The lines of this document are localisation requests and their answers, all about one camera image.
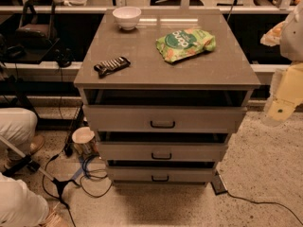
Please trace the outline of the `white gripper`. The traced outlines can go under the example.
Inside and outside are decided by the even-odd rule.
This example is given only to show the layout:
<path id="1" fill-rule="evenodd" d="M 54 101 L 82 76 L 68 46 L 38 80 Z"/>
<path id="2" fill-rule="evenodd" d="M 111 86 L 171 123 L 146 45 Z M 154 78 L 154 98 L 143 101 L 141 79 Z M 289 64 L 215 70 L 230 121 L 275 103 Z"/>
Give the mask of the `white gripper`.
<path id="1" fill-rule="evenodd" d="M 284 23 L 280 22 L 265 33 L 260 43 L 267 46 L 280 44 Z M 276 127 L 284 123 L 303 100 L 303 63 L 292 63 L 287 69 L 277 69 L 272 77 L 270 96 L 264 106 L 262 123 Z"/>

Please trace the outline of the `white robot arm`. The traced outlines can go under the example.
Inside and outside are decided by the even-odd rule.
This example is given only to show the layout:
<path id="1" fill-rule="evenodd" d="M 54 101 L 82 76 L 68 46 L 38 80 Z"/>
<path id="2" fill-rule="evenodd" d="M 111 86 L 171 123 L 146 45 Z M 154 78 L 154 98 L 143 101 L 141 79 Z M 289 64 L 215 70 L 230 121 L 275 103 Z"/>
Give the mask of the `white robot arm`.
<path id="1" fill-rule="evenodd" d="M 267 46 L 278 45 L 281 56 L 291 61 L 287 69 L 274 72 L 270 96 L 263 109 L 263 123 L 275 127 L 303 103 L 303 3 L 296 5 L 283 22 L 264 34 L 260 42 Z"/>

